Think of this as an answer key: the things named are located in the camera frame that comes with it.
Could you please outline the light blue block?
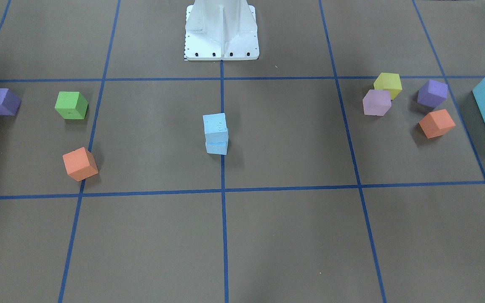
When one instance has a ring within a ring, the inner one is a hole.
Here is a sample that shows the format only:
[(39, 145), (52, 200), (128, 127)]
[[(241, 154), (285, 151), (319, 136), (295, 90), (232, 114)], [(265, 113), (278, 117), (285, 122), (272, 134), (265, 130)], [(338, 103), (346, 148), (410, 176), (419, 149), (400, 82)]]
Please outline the light blue block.
[(205, 147), (208, 154), (227, 155), (229, 141), (206, 142)]
[(229, 140), (229, 129), (225, 113), (203, 115), (206, 143), (220, 143)]

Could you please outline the light pink foam block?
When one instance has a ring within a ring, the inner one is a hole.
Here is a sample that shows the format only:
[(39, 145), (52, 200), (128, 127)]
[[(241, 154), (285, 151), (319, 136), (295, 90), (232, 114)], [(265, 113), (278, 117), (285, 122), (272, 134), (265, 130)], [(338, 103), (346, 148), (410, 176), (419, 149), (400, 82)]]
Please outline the light pink foam block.
[(388, 90), (370, 89), (362, 99), (364, 115), (383, 116), (392, 107), (391, 94)]

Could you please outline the orange foam block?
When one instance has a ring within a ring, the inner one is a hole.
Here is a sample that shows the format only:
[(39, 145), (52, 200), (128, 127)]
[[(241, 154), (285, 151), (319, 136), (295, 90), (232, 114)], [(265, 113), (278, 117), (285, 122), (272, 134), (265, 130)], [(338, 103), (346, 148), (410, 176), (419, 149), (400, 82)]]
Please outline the orange foam block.
[(435, 138), (443, 136), (452, 130), (456, 123), (452, 119), (447, 109), (429, 112), (422, 120), (419, 126), (426, 138)]
[(84, 146), (62, 156), (66, 173), (75, 181), (82, 181), (99, 173), (93, 154)]

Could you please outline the yellow foam block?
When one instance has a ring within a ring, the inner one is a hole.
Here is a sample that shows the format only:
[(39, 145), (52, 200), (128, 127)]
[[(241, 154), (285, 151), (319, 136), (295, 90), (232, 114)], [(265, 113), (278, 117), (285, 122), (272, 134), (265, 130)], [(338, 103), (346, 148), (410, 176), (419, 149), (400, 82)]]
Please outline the yellow foam block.
[(402, 92), (402, 81), (398, 73), (382, 72), (373, 83), (375, 90), (387, 90), (391, 100), (394, 100)]

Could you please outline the green foam block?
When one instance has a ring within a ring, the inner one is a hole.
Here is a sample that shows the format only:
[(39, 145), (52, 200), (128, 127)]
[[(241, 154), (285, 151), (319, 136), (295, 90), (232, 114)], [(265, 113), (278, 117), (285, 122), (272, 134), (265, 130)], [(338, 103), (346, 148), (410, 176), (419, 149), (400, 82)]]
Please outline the green foam block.
[(54, 108), (66, 120), (84, 120), (88, 105), (81, 92), (60, 91)]

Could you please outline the purple foam block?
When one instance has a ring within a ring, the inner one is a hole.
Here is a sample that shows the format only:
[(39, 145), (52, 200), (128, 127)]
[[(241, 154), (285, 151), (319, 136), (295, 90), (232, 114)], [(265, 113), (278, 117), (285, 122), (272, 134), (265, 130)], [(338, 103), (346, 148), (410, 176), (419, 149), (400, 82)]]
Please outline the purple foam block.
[(446, 83), (429, 79), (419, 89), (416, 102), (419, 105), (435, 109), (447, 99), (448, 89), (449, 86)]
[(8, 88), (0, 88), (0, 115), (15, 116), (21, 99)]

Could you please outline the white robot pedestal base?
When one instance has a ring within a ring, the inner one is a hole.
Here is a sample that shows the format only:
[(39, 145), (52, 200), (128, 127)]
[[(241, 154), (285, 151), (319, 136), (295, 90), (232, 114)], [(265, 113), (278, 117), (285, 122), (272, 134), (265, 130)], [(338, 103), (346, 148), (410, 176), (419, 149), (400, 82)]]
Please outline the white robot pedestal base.
[(259, 58), (256, 8), (246, 0), (196, 0), (185, 17), (186, 60)]

